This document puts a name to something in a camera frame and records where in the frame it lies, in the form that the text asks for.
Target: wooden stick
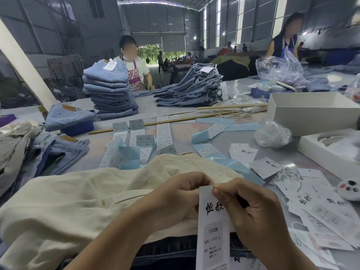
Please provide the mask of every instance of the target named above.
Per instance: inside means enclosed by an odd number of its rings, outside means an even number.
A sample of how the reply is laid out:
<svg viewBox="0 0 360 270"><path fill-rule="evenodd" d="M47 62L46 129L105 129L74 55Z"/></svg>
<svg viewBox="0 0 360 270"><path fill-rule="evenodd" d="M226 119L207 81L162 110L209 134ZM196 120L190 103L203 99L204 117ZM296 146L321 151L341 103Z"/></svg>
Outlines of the wooden stick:
<svg viewBox="0 0 360 270"><path fill-rule="evenodd" d="M182 122L182 121L188 121L188 120L193 120L196 118L205 118L205 117L214 117L214 116L218 116L218 115L225 115L225 114L231 114L234 113L234 111L226 111L226 112L222 112L219 114L205 114L205 115L198 115L195 117L184 117L184 118L177 118L177 119L173 119L173 120L165 120L165 121L159 121L159 122L149 122L149 123L145 123L145 126L152 126L152 125L158 125L158 124L164 124L164 123L172 123L172 122ZM96 135L96 134L101 134L103 132L112 132L114 129L113 128L109 128L109 129L101 129L101 130L95 130L95 131L91 131L89 132L89 135Z"/></svg>
<svg viewBox="0 0 360 270"><path fill-rule="evenodd" d="M198 110L206 110L206 109L227 109L227 108L245 108L245 107L268 106L268 105L269 105L268 103L251 103L251 104L239 104L239 105L198 107Z"/></svg>

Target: ceiling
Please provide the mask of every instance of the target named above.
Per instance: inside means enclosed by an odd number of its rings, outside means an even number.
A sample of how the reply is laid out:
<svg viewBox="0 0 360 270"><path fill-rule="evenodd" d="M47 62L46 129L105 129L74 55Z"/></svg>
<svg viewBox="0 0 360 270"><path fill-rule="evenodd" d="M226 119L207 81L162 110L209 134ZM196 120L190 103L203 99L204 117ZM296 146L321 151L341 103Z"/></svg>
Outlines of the ceiling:
<svg viewBox="0 0 360 270"><path fill-rule="evenodd" d="M211 0L118 0L119 4L150 4L179 6L200 11Z"/></svg>

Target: white toy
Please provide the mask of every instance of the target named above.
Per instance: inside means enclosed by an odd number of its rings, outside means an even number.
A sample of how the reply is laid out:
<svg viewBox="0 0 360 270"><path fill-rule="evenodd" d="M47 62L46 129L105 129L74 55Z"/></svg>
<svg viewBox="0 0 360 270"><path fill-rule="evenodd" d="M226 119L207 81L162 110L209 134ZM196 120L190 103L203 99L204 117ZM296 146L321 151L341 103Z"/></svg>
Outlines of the white toy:
<svg viewBox="0 0 360 270"><path fill-rule="evenodd" d="M360 178L341 181L336 187L337 193L349 201L360 201Z"/></svg>

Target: open white box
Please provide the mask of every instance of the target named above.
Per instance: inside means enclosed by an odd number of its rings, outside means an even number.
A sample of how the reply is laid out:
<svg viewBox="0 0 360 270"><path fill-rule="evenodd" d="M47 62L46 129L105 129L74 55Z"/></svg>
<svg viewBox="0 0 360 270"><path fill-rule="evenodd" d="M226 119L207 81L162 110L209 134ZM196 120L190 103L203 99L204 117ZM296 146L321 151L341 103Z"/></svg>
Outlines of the open white box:
<svg viewBox="0 0 360 270"><path fill-rule="evenodd" d="M342 180L359 178L360 131L351 130L303 136L298 151Z"/></svg>
<svg viewBox="0 0 360 270"><path fill-rule="evenodd" d="M338 92L274 93L267 118L289 128L293 136L356 128L360 105Z"/></svg>

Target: hand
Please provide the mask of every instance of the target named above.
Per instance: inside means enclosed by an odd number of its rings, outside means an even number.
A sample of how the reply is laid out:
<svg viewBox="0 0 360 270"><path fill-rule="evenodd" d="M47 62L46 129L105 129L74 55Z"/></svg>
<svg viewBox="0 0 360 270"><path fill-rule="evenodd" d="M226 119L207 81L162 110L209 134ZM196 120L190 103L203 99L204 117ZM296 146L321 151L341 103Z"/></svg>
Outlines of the hand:
<svg viewBox="0 0 360 270"><path fill-rule="evenodd" d="M154 233L180 222L190 209L199 205L198 188L213 184L202 172L182 173L168 179L131 207L146 214L151 233Z"/></svg>
<svg viewBox="0 0 360 270"><path fill-rule="evenodd" d="M268 270L291 269L299 250L290 238L281 204L273 191L235 178L215 185L213 194L227 209L241 242ZM240 195L250 206L244 209L233 195Z"/></svg>

